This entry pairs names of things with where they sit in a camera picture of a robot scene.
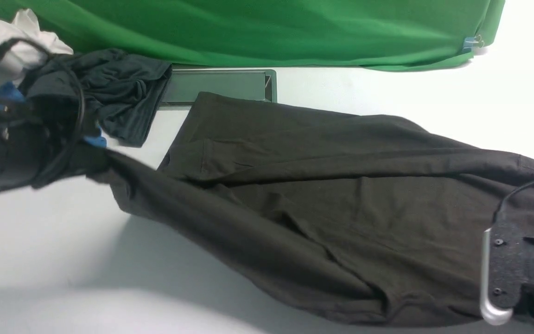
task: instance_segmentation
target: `green backdrop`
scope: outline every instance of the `green backdrop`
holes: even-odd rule
[[[0,0],[76,51],[120,47],[181,64],[458,66],[493,42],[505,0]]]

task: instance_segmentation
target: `clothing pile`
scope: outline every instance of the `clothing pile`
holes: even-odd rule
[[[78,98],[68,74],[59,65],[64,63],[82,85],[87,111],[85,126],[89,129],[85,133],[89,138],[102,138],[102,128],[121,144],[135,147],[144,144],[169,82],[171,63],[119,49],[73,54],[56,34],[40,31],[38,19],[30,9],[18,11],[11,23],[0,20],[0,44],[11,38],[34,40],[54,57],[48,59],[28,44],[15,45],[10,53],[24,70],[16,73],[13,84],[0,89],[0,96],[16,101],[28,99],[51,113],[74,112]]]
[[[331,321],[478,321],[483,231],[534,160],[395,116],[201,93],[157,170],[107,151],[122,210],[176,229],[280,302]],[[534,189],[509,217],[534,235]]]

